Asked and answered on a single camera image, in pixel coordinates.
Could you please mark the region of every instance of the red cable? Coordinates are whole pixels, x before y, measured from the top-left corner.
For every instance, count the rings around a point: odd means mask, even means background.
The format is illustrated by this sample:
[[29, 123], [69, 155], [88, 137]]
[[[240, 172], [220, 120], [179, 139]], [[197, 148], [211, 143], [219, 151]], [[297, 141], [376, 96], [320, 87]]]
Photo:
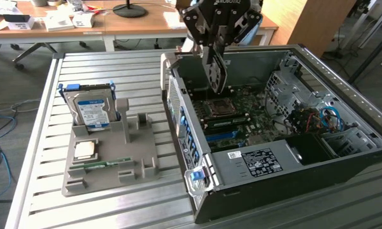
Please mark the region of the red cable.
[[307, 120], [307, 127], [305, 127], [305, 132], [308, 131], [308, 124], [310, 124], [310, 119], [311, 119], [311, 117], [312, 117], [312, 115], [314, 115], [315, 113], [311, 113], [310, 114], [310, 116], [308, 116], [308, 120]]

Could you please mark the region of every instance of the white box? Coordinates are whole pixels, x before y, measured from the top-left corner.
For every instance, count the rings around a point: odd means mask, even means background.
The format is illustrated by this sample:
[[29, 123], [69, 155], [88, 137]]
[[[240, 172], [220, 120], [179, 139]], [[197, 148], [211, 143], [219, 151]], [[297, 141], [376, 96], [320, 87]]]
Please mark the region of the white box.
[[90, 28], [93, 26], [93, 14], [82, 13], [76, 14], [72, 19], [76, 28]]
[[46, 17], [43, 18], [43, 22], [48, 32], [74, 29], [68, 15], [46, 15]]
[[27, 22], [7, 22], [7, 28], [10, 30], [30, 30], [33, 23], [33, 17], [29, 17]]

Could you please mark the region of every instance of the gray plastic holder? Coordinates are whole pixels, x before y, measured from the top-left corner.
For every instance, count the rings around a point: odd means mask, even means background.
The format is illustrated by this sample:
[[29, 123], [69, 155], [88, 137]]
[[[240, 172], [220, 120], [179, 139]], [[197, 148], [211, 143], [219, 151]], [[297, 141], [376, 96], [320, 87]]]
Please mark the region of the gray plastic holder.
[[[73, 126], [61, 193], [73, 196], [158, 178], [158, 160], [150, 119], [146, 113], [126, 118], [128, 100], [116, 100], [120, 121], [101, 131], [88, 132], [84, 125]], [[74, 147], [80, 142], [94, 143], [90, 158], [76, 160]]]

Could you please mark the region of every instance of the green circuit board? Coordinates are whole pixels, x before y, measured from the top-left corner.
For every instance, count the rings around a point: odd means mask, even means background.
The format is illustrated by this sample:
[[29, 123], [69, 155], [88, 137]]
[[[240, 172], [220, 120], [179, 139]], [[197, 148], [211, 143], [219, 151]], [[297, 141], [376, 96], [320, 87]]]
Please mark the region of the green circuit board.
[[192, 101], [204, 135], [216, 135], [236, 131], [233, 138], [208, 141], [212, 152], [271, 142], [287, 133], [277, 130], [268, 114], [264, 112], [263, 92], [251, 87], [232, 88], [224, 98], [208, 97]]

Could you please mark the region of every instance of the metal table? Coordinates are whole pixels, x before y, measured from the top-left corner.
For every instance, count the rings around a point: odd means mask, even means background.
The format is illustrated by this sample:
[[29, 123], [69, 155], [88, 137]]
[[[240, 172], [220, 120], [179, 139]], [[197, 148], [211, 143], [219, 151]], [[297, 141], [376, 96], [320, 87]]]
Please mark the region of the metal table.
[[[346, 184], [203, 225], [192, 223], [160, 99], [160, 54], [169, 51], [56, 54], [5, 228], [382, 228], [382, 163]], [[161, 178], [66, 198], [60, 189], [72, 117], [56, 87], [109, 80], [117, 97], [129, 98], [128, 116], [141, 111], [152, 118]]]

